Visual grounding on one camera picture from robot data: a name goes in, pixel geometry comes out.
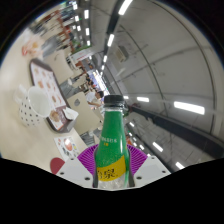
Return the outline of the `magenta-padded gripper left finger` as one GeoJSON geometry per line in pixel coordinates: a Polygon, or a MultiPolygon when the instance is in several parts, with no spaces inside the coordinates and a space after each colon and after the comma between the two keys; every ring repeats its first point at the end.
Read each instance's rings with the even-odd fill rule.
{"type": "Polygon", "coordinates": [[[77,157],[69,158],[56,175],[84,188],[92,188],[95,174],[94,152],[97,146],[85,149],[77,157]]]}

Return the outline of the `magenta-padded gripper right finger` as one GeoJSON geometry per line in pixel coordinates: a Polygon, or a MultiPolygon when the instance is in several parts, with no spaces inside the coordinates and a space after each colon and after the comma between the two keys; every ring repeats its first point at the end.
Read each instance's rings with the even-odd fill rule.
{"type": "Polygon", "coordinates": [[[132,145],[127,148],[130,155],[130,188],[140,188],[169,175],[169,170],[156,156],[147,156],[132,145]]]}

